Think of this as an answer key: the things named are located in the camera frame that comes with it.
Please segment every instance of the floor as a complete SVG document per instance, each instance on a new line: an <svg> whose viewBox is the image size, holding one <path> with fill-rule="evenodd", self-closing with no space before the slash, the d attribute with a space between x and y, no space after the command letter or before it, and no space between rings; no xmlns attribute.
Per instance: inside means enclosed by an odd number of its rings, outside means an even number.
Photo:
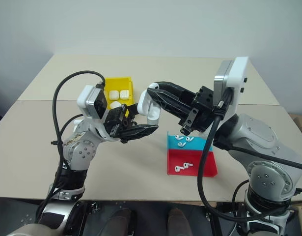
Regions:
<svg viewBox="0 0 302 236"><path fill-rule="evenodd" d="M173 204L165 202L100 202L101 209L88 217L84 229L84 236L96 236L109 217L122 208L129 208L137 212L136 236L165 236L166 217L173 207L181 209L187 217L193 236L211 236L210 222L205 217L202 207L192 205ZM24 224L34 221L37 205L0 198L0 236L5 236ZM228 235L232 222L220 220L224 236ZM292 220L286 228L288 236L300 235L298 219Z"/></svg>

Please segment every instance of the red acrylic block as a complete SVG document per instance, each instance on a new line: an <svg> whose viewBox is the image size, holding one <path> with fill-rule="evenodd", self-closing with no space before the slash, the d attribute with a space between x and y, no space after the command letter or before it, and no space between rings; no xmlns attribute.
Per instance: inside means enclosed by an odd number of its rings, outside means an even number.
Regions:
<svg viewBox="0 0 302 236"><path fill-rule="evenodd" d="M168 149L167 150L167 174L179 175L179 176L197 176L199 163L201 159L202 151L197 150L180 150L180 149ZM175 171L176 166L183 167L184 163L191 163L193 166L189 166L179 172ZM203 170L204 177L214 177L218 174L218 170L215 163L214 154L209 151L206 163Z"/></svg>

